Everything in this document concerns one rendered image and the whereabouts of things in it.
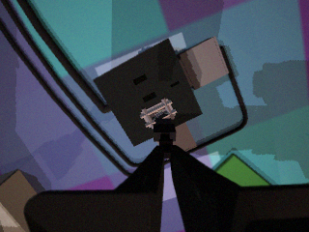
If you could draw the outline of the green flat rectangular slab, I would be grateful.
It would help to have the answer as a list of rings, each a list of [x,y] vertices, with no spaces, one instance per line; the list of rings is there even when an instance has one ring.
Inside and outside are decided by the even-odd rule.
[[[237,183],[241,187],[270,185],[243,160],[231,154],[214,171]]]

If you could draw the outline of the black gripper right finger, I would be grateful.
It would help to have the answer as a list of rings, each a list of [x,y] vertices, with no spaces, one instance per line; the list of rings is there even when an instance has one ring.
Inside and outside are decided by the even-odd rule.
[[[170,150],[184,232],[244,232],[252,220],[309,217],[309,183],[241,187],[179,146]]]

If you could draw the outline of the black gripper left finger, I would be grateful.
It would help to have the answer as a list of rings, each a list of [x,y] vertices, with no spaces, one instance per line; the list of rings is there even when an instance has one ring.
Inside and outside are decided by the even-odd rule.
[[[160,232],[164,150],[157,145],[114,189],[52,189],[24,207],[30,232]]]

